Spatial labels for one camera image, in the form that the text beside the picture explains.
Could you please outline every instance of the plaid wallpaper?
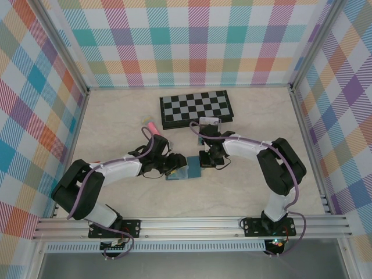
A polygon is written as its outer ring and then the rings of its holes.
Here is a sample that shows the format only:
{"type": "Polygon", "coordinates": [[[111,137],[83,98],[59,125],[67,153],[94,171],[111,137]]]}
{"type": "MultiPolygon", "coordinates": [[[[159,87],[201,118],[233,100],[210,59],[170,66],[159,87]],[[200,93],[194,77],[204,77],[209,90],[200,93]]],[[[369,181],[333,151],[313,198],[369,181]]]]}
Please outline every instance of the plaid wallpaper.
{"type": "Polygon", "coordinates": [[[372,0],[349,0],[298,98],[337,213],[372,277],[372,0]]]}
{"type": "Polygon", "coordinates": [[[26,0],[0,0],[0,278],[19,278],[83,94],[26,0]]]}
{"type": "Polygon", "coordinates": [[[326,0],[43,0],[87,84],[286,84],[326,0]]]}
{"type": "Polygon", "coordinates": [[[298,70],[302,66],[302,62],[303,62],[304,58],[309,53],[310,48],[313,45],[314,39],[316,38],[316,36],[317,36],[317,34],[320,30],[320,27],[322,26],[325,19],[327,18],[327,15],[328,15],[329,11],[331,10],[331,7],[332,7],[332,4],[333,4],[334,1],[335,0],[327,0],[327,3],[324,6],[323,11],[321,12],[321,15],[318,18],[318,21],[315,24],[315,27],[314,27],[314,29],[313,29],[313,31],[312,31],[312,33],[311,33],[311,35],[310,35],[310,37],[307,41],[302,53],[301,53],[301,56],[297,61],[296,67],[295,67],[294,71],[292,72],[291,78],[289,79],[289,83],[293,83],[293,81],[294,81],[294,79],[295,79],[295,77],[298,73],[298,70]]]}

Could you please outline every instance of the aluminum frame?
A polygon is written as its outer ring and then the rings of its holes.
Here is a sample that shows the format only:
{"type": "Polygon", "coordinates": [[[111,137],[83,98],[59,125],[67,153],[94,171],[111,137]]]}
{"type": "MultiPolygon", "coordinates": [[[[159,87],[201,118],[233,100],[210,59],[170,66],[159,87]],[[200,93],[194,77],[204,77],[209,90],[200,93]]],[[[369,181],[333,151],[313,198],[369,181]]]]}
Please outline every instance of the aluminum frame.
{"type": "MultiPolygon", "coordinates": [[[[300,127],[300,131],[302,134],[303,141],[305,143],[305,148],[307,151],[307,155],[310,160],[310,164],[312,165],[314,177],[319,189],[319,193],[321,198],[327,201],[327,206],[329,209],[330,214],[336,214],[335,207],[333,205],[331,194],[329,193],[328,188],[326,187],[326,182],[324,180],[323,175],[321,174],[320,166],[317,162],[315,157],[315,150],[314,145],[312,144],[311,136],[309,134],[309,130],[306,128],[305,124],[305,116],[300,109],[301,105],[297,99],[296,93],[292,88],[288,88],[289,95],[291,97],[291,101],[294,107],[294,111],[296,114],[296,118],[300,127]]],[[[351,239],[347,238],[338,238],[338,245],[341,251],[342,258],[344,260],[346,270],[349,274],[350,278],[361,279],[362,276],[360,274],[360,270],[356,264],[356,252],[352,249],[351,239]]]]}
{"type": "MultiPolygon", "coordinates": [[[[303,231],[303,220],[299,216],[291,215],[291,217],[294,219],[297,230],[297,236],[291,238],[296,239],[303,231]]],[[[141,232],[136,241],[273,239],[273,237],[244,237],[243,230],[239,228],[239,221],[243,218],[244,216],[140,218],[141,232]]],[[[307,229],[304,238],[349,238],[352,236],[351,228],[343,215],[308,215],[306,221],[307,229]]],[[[70,221],[62,218],[40,219],[34,234],[34,241],[92,241],[88,238],[88,230],[88,221],[70,221]]]]}
{"type": "MultiPolygon", "coordinates": [[[[274,84],[251,84],[251,85],[224,85],[223,88],[283,88],[287,87],[286,83],[274,83],[274,84]]],[[[221,85],[175,85],[169,87],[171,89],[182,89],[182,88],[221,88],[221,85]]],[[[128,87],[90,87],[91,91],[112,91],[112,90],[128,90],[128,87]]],[[[131,87],[130,90],[143,90],[143,87],[131,87]]],[[[164,89],[161,86],[146,86],[146,89],[164,89]]]]}

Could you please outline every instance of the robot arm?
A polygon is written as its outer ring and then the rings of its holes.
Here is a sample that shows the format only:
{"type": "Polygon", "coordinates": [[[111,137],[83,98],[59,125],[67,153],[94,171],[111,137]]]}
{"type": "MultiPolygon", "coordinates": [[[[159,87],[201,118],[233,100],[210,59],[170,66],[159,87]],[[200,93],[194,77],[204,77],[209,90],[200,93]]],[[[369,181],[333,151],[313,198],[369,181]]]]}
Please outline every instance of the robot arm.
{"type": "Polygon", "coordinates": [[[152,149],[140,159],[133,158],[145,154],[151,147],[151,141],[147,145],[129,152],[123,159],[114,160],[106,165],[102,165],[100,162],[89,164],[83,160],[73,162],[53,190],[52,199],[70,213],[78,197],[83,179],[89,171],[101,165],[89,176],[72,217],[75,220],[86,219],[107,228],[120,230],[123,219],[121,215],[108,205],[97,202],[102,187],[126,177],[140,176],[152,169],[156,169],[160,174],[167,176],[187,165],[186,158],[183,155],[169,154],[169,141],[167,139],[160,135],[154,135],[153,139],[152,149]]]}
{"type": "MultiPolygon", "coordinates": [[[[234,137],[241,136],[228,131],[220,134],[216,126],[208,125],[201,129],[201,135],[208,137],[234,137]]],[[[269,202],[261,215],[262,226],[268,233],[272,233],[287,217],[286,206],[294,200],[295,188],[292,177],[284,163],[280,163],[278,155],[264,145],[254,144],[238,139],[203,139],[209,146],[208,156],[210,164],[228,156],[240,156],[260,164],[267,185],[271,189],[269,202]]],[[[278,138],[273,142],[264,142],[279,150],[291,167],[297,183],[302,181],[306,168],[294,152],[288,141],[278,138]]]]}

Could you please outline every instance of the aluminum rail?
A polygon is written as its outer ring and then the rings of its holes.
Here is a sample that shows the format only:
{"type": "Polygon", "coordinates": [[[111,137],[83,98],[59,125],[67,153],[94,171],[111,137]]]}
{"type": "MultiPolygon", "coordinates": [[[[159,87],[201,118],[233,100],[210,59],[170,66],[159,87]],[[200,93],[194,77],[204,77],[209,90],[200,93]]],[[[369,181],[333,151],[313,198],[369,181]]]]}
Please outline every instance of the aluminum rail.
{"type": "MultiPolygon", "coordinates": [[[[303,230],[303,220],[294,219],[297,236],[303,230]]],[[[352,236],[348,221],[343,215],[305,216],[307,229],[304,238],[349,238],[352,236]]],[[[141,232],[136,241],[182,241],[182,240],[228,240],[228,239],[272,239],[273,237],[244,237],[239,221],[244,217],[165,217],[140,218],[141,232]]],[[[40,219],[34,241],[93,241],[88,238],[87,221],[66,219],[40,219]]]]}

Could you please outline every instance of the black and white checkered board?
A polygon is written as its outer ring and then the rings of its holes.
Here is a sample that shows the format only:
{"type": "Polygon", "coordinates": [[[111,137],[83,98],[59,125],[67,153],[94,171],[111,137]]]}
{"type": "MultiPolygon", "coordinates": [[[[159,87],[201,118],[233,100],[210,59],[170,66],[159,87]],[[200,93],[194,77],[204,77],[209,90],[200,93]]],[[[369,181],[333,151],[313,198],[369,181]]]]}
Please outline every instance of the black and white checkered board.
{"type": "Polygon", "coordinates": [[[200,117],[218,117],[222,122],[233,120],[227,91],[160,97],[163,129],[182,128],[200,117]]]}

